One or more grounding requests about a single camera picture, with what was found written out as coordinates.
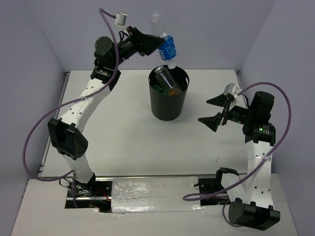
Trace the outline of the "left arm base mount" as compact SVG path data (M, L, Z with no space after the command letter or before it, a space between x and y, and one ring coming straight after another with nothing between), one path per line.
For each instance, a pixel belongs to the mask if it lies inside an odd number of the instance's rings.
M68 178L59 180L59 185L67 188L65 208L94 208L102 213L110 213L112 181L97 180L91 193L75 186L72 195L72 181Z

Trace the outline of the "orange juice bottle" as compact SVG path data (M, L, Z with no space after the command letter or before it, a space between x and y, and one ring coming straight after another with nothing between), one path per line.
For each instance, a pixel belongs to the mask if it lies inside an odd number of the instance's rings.
M177 95L182 93L182 90L180 88L172 88L169 92L168 95Z

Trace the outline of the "green plastic bottle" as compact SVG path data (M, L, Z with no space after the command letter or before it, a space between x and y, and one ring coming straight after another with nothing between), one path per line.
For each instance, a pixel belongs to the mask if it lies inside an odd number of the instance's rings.
M160 85L154 85L152 88L153 88L153 90L156 91L157 93L165 94L164 89L163 89Z

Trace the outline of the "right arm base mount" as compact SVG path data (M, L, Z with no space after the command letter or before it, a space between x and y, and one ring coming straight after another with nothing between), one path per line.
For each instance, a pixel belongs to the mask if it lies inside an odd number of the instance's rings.
M211 194L219 190L222 190L223 187L217 183L215 178L199 178L198 182L194 185L195 188L199 190L199 193L202 194ZM227 193L222 194L222 198L208 198L200 201L201 206L214 206L214 205L224 205L229 201Z

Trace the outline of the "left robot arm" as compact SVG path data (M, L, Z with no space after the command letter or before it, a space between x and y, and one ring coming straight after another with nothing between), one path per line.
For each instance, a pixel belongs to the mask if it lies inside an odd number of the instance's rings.
M75 187L85 196L96 191L95 174L86 158L88 141L83 135L89 118L115 87L121 74L118 65L136 53L149 56L165 42L164 38L143 34L136 27L127 27L126 35L119 43L107 36L95 42L95 67L86 88L67 112L48 122L51 144L67 161L75 175Z

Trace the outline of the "clear plastic cup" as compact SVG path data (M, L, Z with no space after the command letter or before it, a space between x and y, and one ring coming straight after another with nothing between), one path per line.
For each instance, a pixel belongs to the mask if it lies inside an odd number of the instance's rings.
M175 81L167 67L157 67L154 69L154 75L167 94L172 88L179 88L178 83Z

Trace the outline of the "clear bottle blue label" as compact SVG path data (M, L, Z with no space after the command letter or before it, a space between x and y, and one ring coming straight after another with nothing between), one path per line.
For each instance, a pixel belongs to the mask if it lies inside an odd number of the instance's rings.
M166 20L160 12L156 11L150 16L150 27L153 35L161 37L165 41L158 48L161 59L169 69L174 69L177 66L175 60L177 56L175 42L166 27Z

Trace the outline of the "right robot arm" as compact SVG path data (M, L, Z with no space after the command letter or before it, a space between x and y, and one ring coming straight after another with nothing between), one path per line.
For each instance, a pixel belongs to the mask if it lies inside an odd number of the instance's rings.
M236 97L223 93L207 100L208 104L222 107L223 111L214 117L199 118L213 131L227 121L243 126L248 154L248 176L246 185L240 181L236 170L220 168L216 173L214 187L219 192L227 191L230 199L228 219L232 225L265 231L280 221L281 214L274 209L271 194L271 162L268 154L276 143L276 130L269 122L274 105L274 96L258 91L248 108L237 106Z

